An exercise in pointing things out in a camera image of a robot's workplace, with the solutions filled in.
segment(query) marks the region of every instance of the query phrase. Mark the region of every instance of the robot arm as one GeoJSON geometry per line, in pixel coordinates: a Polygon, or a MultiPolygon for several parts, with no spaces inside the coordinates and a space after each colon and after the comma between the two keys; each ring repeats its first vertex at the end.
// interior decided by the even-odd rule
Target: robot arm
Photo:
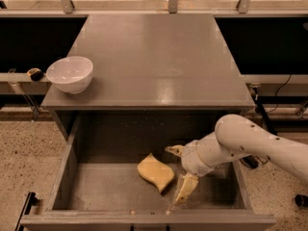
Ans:
{"type": "Polygon", "coordinates": [[[216,166],[248,155],[266,158],[275,165],[308,183],[308,145],[270,134],[239,115],[225,115],[218,120],[215,132],[185,146],[167,147],[181,157],[187,172],[179,180],[175,203],[185,202],[197,185],[198,177],[216,166]]]}

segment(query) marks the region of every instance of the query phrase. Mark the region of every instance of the white bowl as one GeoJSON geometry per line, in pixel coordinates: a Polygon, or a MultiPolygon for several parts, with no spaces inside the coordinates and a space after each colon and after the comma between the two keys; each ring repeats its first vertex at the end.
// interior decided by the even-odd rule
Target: white bowl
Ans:
{"type": "Polygon", "coordinates": [[[46,77],[59,90],[79,93],[85,90],[93,76],[93,63],[84,57],[67,57],[52,63],[46,77]]]}

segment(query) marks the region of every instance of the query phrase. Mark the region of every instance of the drawer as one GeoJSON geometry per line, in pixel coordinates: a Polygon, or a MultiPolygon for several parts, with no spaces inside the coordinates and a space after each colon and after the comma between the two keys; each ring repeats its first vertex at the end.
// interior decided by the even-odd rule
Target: drawer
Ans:
{"type": "Polygon", "coordinates": [[[253,214],[236,162],[200,178],[185,205],[172,205],[183,169],[165,147],[203,138],[216,120],[202,112],[79,113],[45,212],[21,223],[30,230],[265,230],[274,219],[253,214]],[[176,175],[162,194],[137,171],[149,153],[176,175]]]}

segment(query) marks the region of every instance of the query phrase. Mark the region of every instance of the yellow sponge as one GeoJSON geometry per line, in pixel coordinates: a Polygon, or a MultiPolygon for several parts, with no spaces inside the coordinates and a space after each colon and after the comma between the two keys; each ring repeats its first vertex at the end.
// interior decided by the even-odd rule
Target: yellow sponge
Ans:
{"type": "Polygon", "coordinates": [[[172,168],[158,161],[152,153],[138,164],[138,173],[144,180],[154,184],[160,193],[174,178],[172,168]]]}

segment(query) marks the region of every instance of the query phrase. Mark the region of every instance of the floor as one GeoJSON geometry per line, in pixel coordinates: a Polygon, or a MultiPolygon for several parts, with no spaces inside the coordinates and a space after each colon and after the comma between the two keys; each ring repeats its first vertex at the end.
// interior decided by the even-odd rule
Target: floor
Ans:
{"type": "MultiPolygon", "coordinates": [[[[60,0],[4,0],[8,9],[61,10],[60,0]]],[[[167,0],[73,0],[77,9],[166,9],[167,0]]],[[[238,0],[180,0],[185,9],[234,9],[238,0]]],[[[252,9],[307,9],[308,0],[251,0],[252,9]]],[[[306,133],[280,136],[308,144],[306,133]]],[[[65,141],[50,116],[36,122],[23,109],[0,111],[0,231],[14,230],[28,192],[48,199],[65,141]]],[[[307,230],[308,209],[295,205],[296,194],[308,195],[307,185],[271,163],[251,170],[241,166],[256,214],[273,214],[269,231],[307,230]]]]}

